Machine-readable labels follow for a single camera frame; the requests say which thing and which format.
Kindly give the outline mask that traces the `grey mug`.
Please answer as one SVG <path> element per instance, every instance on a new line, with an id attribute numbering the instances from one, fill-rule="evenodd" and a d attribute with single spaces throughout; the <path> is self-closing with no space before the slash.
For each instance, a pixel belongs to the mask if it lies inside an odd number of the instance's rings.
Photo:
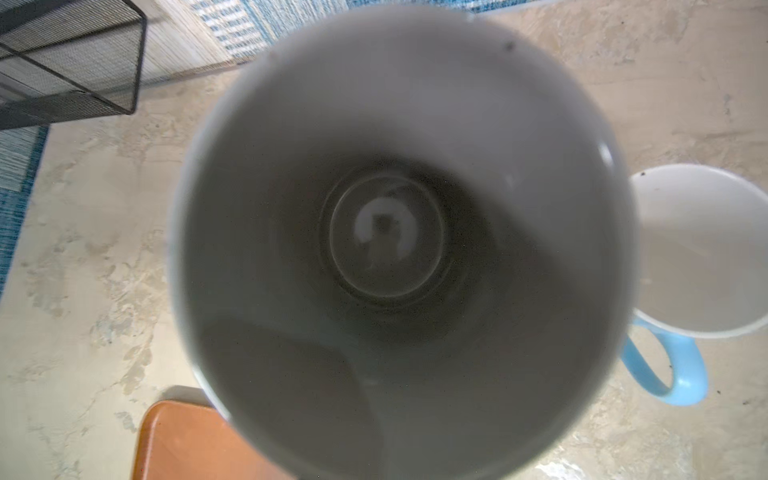
<path id="1" fill-rule="evenodd" d="M 637 217 L 614 134 L 519 34 L 351 10 L 248 67 L 193 140 L 168 283 L 196 379 L 301 479 L 501 479 L 622 348 Z"/>

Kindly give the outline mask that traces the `light blue mug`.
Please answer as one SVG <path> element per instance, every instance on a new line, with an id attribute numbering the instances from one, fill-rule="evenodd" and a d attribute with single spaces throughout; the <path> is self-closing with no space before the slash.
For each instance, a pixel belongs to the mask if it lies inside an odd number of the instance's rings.
<path id="1" fill-rule="evenodd" d="M 695 405 L 708 391 L 696 339 L 738 337 L 767 324 L 767 195 L 723 169 L 649 168 L 631 178 L 640 220 L 640 288 L 633 323 L 665 350 L 665 384 L 633 341 L 621 360 L 657 400 Z"/>

